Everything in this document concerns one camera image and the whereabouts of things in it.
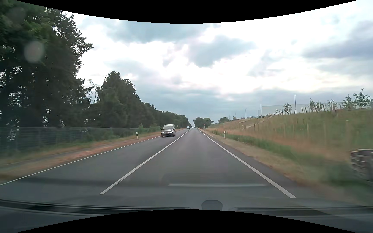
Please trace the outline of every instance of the dirt shoulder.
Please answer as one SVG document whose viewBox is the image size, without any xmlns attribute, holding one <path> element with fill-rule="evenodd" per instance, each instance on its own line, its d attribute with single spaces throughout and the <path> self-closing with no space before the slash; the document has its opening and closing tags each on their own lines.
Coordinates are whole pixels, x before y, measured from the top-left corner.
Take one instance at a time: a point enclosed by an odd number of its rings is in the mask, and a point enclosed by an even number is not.
<svg viewBox="0 0 373 233">
<path fill-rule="evenodd" d="M 60 166 L 68 162 L 76 161 L 85 157 L 93 156 L 99 153 L 159 136 L 160 132 L 155 132 L 139 137 L 139 140 L 136 139 L 136 136 L 132 136 L 129 137 L 129 139 L 126 138 L 126 140 L 120 139 L 113 142 L 107 141 L 94 143 L 91 145 L 91 147 L 88 148 L 63 148 L 62 153 L 58 153 L 58 151 L 55 151 L 57 153 L 35 155 L 34 157 L 30 156 L 27 160 L 22 160 L 16 163 L 5 165 L 3 164 L 3 161 L 0 161 L 0 184 L 27 176 L 29 174 L 33 174 L 35 172 L 40 172 L 52 167 Z"/>
</svg>

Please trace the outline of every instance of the tree line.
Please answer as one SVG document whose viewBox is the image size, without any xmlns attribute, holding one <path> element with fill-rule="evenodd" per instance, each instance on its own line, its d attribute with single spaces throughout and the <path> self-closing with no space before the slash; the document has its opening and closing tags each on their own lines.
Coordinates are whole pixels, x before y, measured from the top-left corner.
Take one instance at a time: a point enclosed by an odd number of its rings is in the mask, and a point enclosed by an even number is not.
<svg viewBox="0 0 373 233">
<path fill-rule="evenodd" d="M 110 72 L 101 86 L 85 87 L 76 74 L 92 48 L 73 15 L 0 1 L 0 126 L 191 126 L 184 115 L 142 102 L 119 72 Z M 91 91 L 98 93 L 94 102 Z"/>
</svg>

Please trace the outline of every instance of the dark minivan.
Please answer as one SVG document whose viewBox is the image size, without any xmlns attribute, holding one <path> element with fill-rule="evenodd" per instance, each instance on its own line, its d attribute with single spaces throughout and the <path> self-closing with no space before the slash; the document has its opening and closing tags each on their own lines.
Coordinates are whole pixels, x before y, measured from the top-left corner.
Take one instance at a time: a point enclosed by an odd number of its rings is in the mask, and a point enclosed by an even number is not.
<svg viewBox="0 0 373 233">
<path fill-rule="evenodd" d="M 177 133 L 175 132 L 175 125 L 164 125 L 162 128 L 162 137 L 175 137 Z"/>
</svg>

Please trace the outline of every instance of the grassy embankment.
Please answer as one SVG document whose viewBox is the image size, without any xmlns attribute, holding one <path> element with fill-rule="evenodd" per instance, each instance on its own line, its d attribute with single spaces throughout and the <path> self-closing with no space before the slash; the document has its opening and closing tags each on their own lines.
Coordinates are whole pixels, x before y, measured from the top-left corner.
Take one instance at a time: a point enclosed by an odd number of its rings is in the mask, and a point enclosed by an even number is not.
<svg viewBox="0 0 373 233">
<path fill-rule="evenodd" d="M 331 187 L 373 204 L 373 189 L 353 174 L 349 154 L 356 148 L 373 149 L 373 110 L 238 120 L 207 129 L 216 135 L 224 130 L 228 139 L 272 152 L 257 160 L 295 181 Z"/>
</svg>

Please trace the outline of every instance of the dark cloud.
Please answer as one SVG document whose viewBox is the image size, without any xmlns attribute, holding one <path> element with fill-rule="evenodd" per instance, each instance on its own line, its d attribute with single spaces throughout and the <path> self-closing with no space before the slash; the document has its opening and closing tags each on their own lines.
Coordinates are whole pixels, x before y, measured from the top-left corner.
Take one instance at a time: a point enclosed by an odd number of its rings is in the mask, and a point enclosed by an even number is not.
<svg viewBox="0 0 373 233">
<path fill-rule="evenodd" d="M 322 71 L 373 77 L 373 21 L 360 22 L 344 42 L 312 47 L 302 55 Z"/>
<path fill-rule="evenodd" d="M 373 21 L 361 22 L 339 44 L 327 44 L 304 51 L 306 58 L 373 59 Z"/>
<path fill-rule="evenodd" d="M 247 73 L 247 76 L 252 77 L 269 77 L 274 76 L 284 69 L 267 69 L 273 63 L 280 61 L 281 58 L 276 58 L 272 56 L 272 50 L 268 49 L 264 52 L 263 56 L 260 58 L 260 61 L 257 62 Z"/>
<path fill-rule="evenodd" d="M 229 59 L 255 48 L 254 42 L 219 35 L 209 43 L 195 40 L 189 44 L 187 56 L 198 67 L 210 67 L 215 61 Z"/>
<path fill-rule="evenodd" d="M 107 35 L 114 41 L 124 43 L 146 44 L 152 41 L 178 42 L 201 35 L 209 27 L 219 27 L 217 24 L 164 24 L 125 20 L 113 20 L 99 17 L 87 17 L 80 27 L 102 24 Z"/>
</svg>

